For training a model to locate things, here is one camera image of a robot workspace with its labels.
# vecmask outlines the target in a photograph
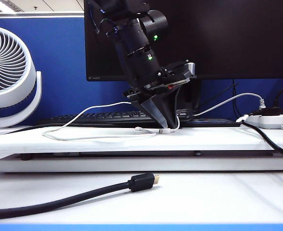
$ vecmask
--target table surface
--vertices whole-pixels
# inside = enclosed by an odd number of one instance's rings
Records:
[[[261,142],[256,134],[250,138]],[[0,152],[0,158],[6,155]],[[132,175],[0,173],[0,208],[50,202],[125,182]],[[283,172],[160,173],[159,184],[151,190],[122,190],[0,223],[283,223]]]

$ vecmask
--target blue edge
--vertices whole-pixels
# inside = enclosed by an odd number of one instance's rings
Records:
[[[283,224],[183,224],[183,225],[9,225],[0,231],[283,231]]]

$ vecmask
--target robotic arm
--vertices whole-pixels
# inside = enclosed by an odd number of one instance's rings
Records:
[[[177,127],[177,95],[181,85],[195,74],[195,64],[186,60],[160,66],[151,43],[167,30],[164,14],[150,10],[146,0],[87,1],[91,15],[95,7],[112,24],[107,36],[115,43],[126,81],[132,87],[124,95],[162,128]]]

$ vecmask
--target ceiling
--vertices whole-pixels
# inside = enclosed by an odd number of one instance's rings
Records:
[[[15,12],[83,11],[83,0],[0,0]]]

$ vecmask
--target fan stand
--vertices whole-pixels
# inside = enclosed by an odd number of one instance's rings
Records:
[[[27,119],[38,107],[42,96],[42,75],[40,71],[37,71],[36,74],[37,90],[32,102],[24,110],[14,115],[0,117],[0,135],[24,128],[24,126],[10,127]]]

